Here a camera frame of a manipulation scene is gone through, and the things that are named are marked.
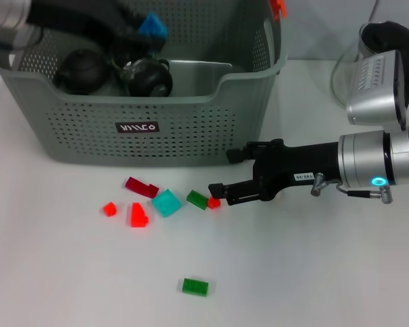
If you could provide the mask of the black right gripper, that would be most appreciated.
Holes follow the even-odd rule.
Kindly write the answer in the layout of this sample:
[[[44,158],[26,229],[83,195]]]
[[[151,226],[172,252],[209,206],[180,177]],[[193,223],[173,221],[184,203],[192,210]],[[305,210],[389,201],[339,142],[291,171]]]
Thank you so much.
[[[313,185],[314,180],[302,179],[306,174],[321,174],[325,181],[340,179],[336,142],[297,147],[286,146],[281,138],[248,142],[242,148],[227,150],[226,157],[230,164],[254,160],[253,180],[208,186],[213,198],[225,199],[229,206],[266,202],[288,187]]]

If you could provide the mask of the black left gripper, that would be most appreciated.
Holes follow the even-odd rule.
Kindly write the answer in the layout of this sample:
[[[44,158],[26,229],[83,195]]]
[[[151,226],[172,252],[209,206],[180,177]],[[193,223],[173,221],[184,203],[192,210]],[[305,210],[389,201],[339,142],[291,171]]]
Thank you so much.
[[[123,7],[116,1],[103,0],[38,0],[32,1],[27,23],[84,37],[102,48],[113,43],[116,49],[161,52],[164,38],[154,35],[123,35],[138,30],[145,15]]]

